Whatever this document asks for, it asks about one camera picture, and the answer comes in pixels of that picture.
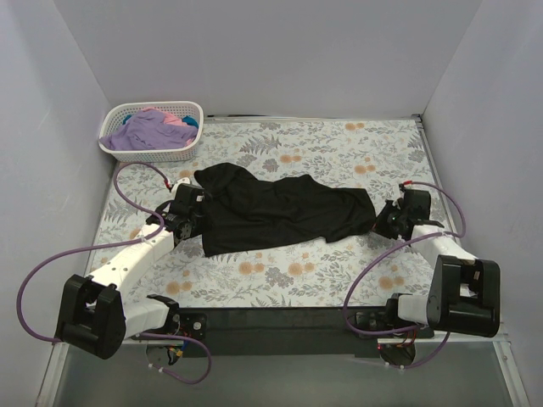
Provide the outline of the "black t shirt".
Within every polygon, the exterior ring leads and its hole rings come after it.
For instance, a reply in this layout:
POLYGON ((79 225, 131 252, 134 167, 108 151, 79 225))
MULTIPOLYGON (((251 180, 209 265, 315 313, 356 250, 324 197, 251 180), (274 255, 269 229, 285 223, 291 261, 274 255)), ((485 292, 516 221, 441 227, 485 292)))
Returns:
POLYGON ((198 170, 208 194, 211 230, 202 235, 208 257, 277 248, 323 238, 334 243, 368 233, 376 211, 363 188, 327 187, 309 175, 261 181, 222 163, 198 170))

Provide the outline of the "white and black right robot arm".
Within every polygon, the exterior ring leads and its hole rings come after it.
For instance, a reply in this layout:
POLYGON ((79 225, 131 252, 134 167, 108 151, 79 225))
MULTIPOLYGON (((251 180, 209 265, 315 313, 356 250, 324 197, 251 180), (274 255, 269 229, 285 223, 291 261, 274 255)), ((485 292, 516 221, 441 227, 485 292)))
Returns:
POLYGON ((430 219, 430 192, 414 189, 413 181, 399 185, 401 196, 388 200, 373 231, 403 240, 434 268, 429 292, 395 293, 387 300, 383 324, 394 337, 403 337, 415 324, 433 330, 493 337, 501 323, 501 270, 463 249, 450 231, 430 219))

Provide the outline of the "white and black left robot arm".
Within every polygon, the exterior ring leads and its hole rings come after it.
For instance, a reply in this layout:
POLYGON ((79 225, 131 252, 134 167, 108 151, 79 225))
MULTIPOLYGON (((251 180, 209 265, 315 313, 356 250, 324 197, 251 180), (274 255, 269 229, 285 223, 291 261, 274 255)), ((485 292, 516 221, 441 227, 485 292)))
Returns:
POLYGON ((182 310, 171 298, 149 294, 138 303, 125 302, 150 268, 181 241, 199 234, 205 191, 183 178, 172 195, 147 218, 138 243, 123 248, 88 276, 73 275, 65 283, 55 338, 101 359, 114 355, 125 339, 142 333, 204 339, 206 316, 182 310))

